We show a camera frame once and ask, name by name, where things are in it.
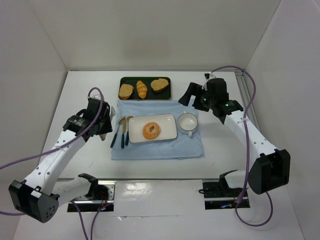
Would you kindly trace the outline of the metal serving tongs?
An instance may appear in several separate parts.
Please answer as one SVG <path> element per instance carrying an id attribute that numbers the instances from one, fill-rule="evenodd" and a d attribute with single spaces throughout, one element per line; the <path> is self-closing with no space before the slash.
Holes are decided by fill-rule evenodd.
<path id="1" fill-rule="evenodd" d="M 109 118 L 110 118 L 110 121 L 113 120 L 113 117 L 116 115 L 116 110 L 114 109 L 113 106 L 111 106 L 111 109 L 110 109 L 110 113 L 109 113 Z M 100 134 L 99 137 L 102 141 L 104 141 L 106 139 L 106 135 L 107 135 L 108 132 L 105 132 L 103 134 Z"/>

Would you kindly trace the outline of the orange glazed donut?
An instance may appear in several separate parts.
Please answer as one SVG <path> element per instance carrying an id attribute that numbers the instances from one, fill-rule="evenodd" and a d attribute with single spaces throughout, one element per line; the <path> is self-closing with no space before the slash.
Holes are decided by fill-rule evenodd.
<path id="1" fill-rule="evenodd" d="M 148 140 L 155 139 L 160 132 L 161 128 L 156 122 L 149 122 L 142 129 L 143 136 Z"/>

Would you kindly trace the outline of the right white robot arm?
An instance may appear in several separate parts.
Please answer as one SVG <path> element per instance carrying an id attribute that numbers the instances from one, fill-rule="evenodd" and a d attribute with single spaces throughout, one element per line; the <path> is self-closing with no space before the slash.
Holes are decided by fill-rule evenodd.
<path id="1" fill-rule="evenodd" d="M 229 99 L 227 83 L 222 78 L 212 78 L 206 86 L 191 82 L 179 103 L 187 106 L 194 96 L 192 106 L 212 113 L 228 127 L 248 150 L 248 163 L 244 171 L 232 170 L 220 175 L 222 185 L 229 189 L 249 188 L 261 195 L 289 183 L 291 156 L 279 150 L 255 127 L 236 100 Z"/>

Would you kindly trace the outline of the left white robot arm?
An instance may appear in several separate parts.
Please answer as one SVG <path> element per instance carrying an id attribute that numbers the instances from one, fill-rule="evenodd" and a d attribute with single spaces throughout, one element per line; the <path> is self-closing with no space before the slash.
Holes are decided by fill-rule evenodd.
<path id="1" fill-rule="evenodd" d="M 59 206 L 84 196 L 87 199 L 108 196 L 108 188 L 98 179 L 81 173 L 71 181 L 57 184 L 73 156 L 93 136 L 112 132 L 111 120 L 115 110 L 107 102 L 89 98 L 87 108 L 71 116 L 63 126 L 50 153 L 23 181 L 14 180 L 8 191 L 14 208 L 41 222 L 48 222 Z"/>

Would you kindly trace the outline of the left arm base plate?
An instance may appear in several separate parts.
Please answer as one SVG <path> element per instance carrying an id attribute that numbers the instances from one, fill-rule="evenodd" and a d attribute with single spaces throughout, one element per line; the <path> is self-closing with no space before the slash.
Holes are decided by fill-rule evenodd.
<path id="1" fill-rule="evenodd" d="M 102 209 L 102 212 L 114 211 L 116 182 L 99 180 L 98 184 L 99 188 L 93 197 L 87 198 L 83 195 L 73 199 L 81 212 L 96 213 L 99 209 Z"/>

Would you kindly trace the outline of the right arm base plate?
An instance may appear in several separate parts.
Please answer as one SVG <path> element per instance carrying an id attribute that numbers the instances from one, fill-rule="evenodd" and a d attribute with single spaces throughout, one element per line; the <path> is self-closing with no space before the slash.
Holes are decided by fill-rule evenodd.
<path id="1" fill-rule="evenodd" d="M 218 182 L 203 182 L 198 193 L 204 197 L 205 210 L 235 209 L 241 188 L 222 189 Z"/>

